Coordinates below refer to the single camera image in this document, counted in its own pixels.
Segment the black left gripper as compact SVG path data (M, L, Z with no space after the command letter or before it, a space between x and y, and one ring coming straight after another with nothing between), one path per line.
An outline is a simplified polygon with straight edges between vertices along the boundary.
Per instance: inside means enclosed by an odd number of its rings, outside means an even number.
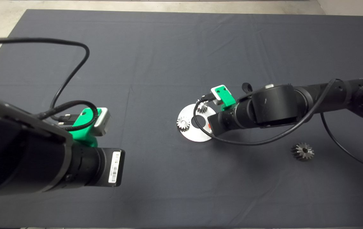
M119 187L125 163L125 151L119 148L100 148L99 187Z

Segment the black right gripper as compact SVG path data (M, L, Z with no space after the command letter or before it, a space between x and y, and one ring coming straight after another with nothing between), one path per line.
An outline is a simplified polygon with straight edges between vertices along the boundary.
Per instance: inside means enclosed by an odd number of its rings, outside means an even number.
M214 136L234 130L234 119L229 111L222 111L209 116L208 122L207 132L212 133Z

